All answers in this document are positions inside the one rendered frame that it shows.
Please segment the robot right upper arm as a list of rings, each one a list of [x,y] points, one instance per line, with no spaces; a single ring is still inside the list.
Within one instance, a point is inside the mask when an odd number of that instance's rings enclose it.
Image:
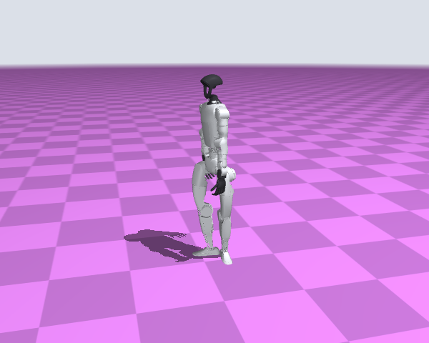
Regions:
[[[199,105],[199,111],[200,111],[200,113],[201,113],[202,105],[203,105],[203,104],[200,104],[200,105]],[[202,138],[204,138],[204,137],[203,137],[202,128],[201,128],[201,129],[200,129],[200,131],[199,131],[199,135],[200,135]]]

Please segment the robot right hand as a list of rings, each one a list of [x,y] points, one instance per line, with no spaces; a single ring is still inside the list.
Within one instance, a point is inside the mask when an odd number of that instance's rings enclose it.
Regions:
[[[202,160],[204,161],[205,160],[205,157],[204,157],[204,155],[202,155]],[[213,174],[211,174],[213,177],[215,177]],[[211,175],[210,174],[208,174],[208,175],[206,175],[206,177],[209,179],[209,177],[212,179],[212,177],[211,177]],[[216,175],[216,174],[215,174]],[[208,177],[209,176],[209,177]]]

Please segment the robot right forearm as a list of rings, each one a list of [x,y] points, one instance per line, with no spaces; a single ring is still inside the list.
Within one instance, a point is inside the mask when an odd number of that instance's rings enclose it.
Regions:
[[[204,157],[209,156],[209,150],[208,150],[208,146],[205,145],[204,143],[204,139],[200,136],[201,138],[201,142],[202,142],[202,148],[201,148],[201,152],[204,155]]]

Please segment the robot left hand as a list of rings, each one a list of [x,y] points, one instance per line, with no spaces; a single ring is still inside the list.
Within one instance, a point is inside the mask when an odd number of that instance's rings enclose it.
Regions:
[[[213,190],[216,188],[215,193],[214,193],[214,194],[212,194],[212,195],[217,196],[218,194],[221,194],[221,193],[225,192],[225,186],[226,186],[225,178],[226,178],[226,175],[225,175],[225,176],[221,176],[221,173],[222,173],[222,172],[221,172],[221,170],[220,170],[220,169],[218,169],[218,170],[217,170],[217,177],[218,177],[217,183],[216,183],[216,184],[215,184],[215,186],[210,190],[210,191],[213,191]]]

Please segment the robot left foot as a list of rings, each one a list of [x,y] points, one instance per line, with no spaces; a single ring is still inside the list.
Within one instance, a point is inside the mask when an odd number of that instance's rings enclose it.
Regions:
[[[232,259],[229,252],[225,252],[224,250],[224,253],[222,253],[222,249],[220,249],[220,256],[224,264],[232,264]]]

